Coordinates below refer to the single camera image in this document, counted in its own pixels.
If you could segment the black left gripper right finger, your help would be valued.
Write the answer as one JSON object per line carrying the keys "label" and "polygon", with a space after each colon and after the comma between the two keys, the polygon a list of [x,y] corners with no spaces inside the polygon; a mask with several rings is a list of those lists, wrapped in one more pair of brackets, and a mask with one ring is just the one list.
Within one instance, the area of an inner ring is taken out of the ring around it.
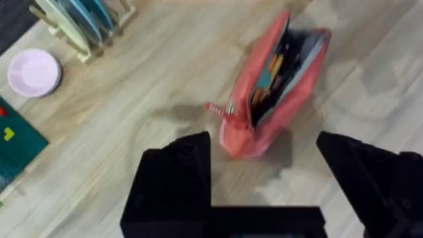
{"label": "black left gripper right finger", "polygon": [[364,226],[364,237],[422,238],[422,156],[321,131],[325,162]]}

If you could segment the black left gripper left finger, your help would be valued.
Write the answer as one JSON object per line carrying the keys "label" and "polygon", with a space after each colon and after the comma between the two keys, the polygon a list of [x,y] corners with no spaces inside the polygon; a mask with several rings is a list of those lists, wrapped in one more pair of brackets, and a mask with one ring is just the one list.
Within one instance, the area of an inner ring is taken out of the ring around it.
{"label": "black left gripper left finger", "polygon": [[207,131],[143,152],[120,219],[124,237],[203,237],[211,208]]}

